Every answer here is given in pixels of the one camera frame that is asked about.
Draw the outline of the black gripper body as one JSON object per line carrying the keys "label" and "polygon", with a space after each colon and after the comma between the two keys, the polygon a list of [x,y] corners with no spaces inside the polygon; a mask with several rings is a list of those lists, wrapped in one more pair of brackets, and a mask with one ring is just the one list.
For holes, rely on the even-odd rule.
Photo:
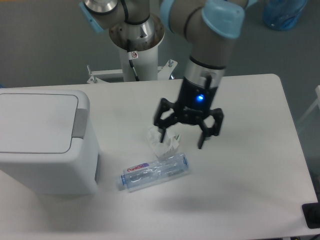
{"label": "black gripper body", "polygon": [[210,109],[217,87],[210,87],[213,79],[211,76],[204,78],[204,85],[198,85],[184,78],[175,102],[174,113],[177,121],[182,124],[200,125],[212,116],[214,124],[220,125],[220,109]]}

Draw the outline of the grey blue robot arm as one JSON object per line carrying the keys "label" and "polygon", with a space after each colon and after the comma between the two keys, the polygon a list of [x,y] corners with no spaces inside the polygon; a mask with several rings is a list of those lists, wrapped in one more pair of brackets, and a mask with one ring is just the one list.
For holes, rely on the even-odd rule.
{"label": "grey blue robot arm", "polygon": [[252,0],[162,0],[159,15],[148,0],[83,0],[80,10],[97,33],[109,31],[122,50],[122,72],[127,82],[155,80],[158,58],[142,53],[155,49],[165,30],[191,43],[192,49],[175,102],[162,98],[153,118],[162,136],[177,123],[199,126],[198,146],[218,136],[224,113],[211,109],[234,45],[241,34],[245,11]]}

